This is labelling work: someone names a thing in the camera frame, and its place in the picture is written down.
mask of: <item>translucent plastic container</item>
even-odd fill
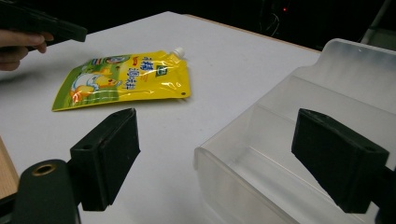
[[[204,206],[218,223],[375,223],[344,213],[291,153],[298,110],[331,116],[390,152],[396,166],[396,52],[342,39],[293,71],[195,149]]]

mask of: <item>human hand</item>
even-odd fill
[[[0,71],[13,71],[20,66],[21,60],[29,53],[26,47],[33,47],[40,53],[47,51],[46,41],[53,40],[49,33],[24,33],[0,30]]]

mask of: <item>yellow pouch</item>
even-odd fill
[[[186,98],[190,82],[182,48],[92,59],[64,80],[52,111],[121,101]]]

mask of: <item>cartoon duck illustration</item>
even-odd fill
[[[110,78],[112,75],[108,68],[104,68],[99,72],[82,73],[73,82],[70,88],[70,96],[73,99],[73,104],[80,102],[84,97],[99,91],[105,87],[118,87],[122,81]]]

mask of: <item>black handheld device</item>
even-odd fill
[[[79,42],[84,42],[88,33],[84,27],[58,20],[19,0],[0,0],[0,28],[35,33],[48,32]]]

